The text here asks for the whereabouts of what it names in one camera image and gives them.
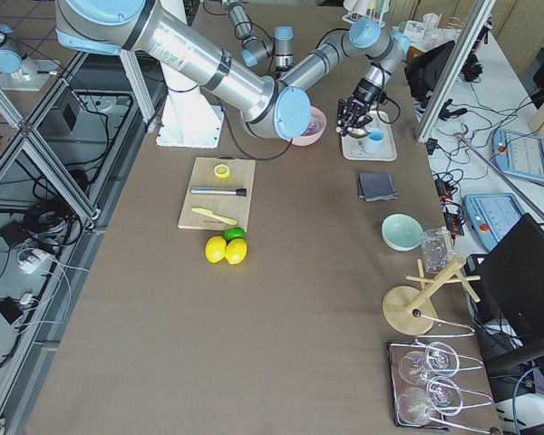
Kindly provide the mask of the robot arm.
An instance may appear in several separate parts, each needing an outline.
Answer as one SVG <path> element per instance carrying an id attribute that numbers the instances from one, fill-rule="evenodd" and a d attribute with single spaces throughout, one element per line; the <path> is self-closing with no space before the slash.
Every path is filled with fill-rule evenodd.
<path id="1" fill-rule="evenodd" d="M 242 47 L 242 58 L 251 68 L 266 59 L 272 59 L 276 73 L 284 73 L 294 66 L 294 29 L 292 26 L 277 26 L 274 35 L 264 32 L 265 38 L 258 38 L 256 24 L 248 17 L 242 1 L 229 0 L 220 2 L 233 24 L 235 37 Z"/>
<path id="2" fill-rule="evenodd" d="M 336 130 L 346 136 L 362 129 L 410 46 L 400 32 L 386 32 L 363 17 L 275 80 L 257 76 L 158 1 L 58 1 L 55 18 L 61 45 L 109 55 L 143 51 L 238 109 L 246 131 L 261 139 L 302 135 L 312 115 L 307 89 L 344 59 L 360 55 L 371 64 L 351 96 L 338 103 Z"/>

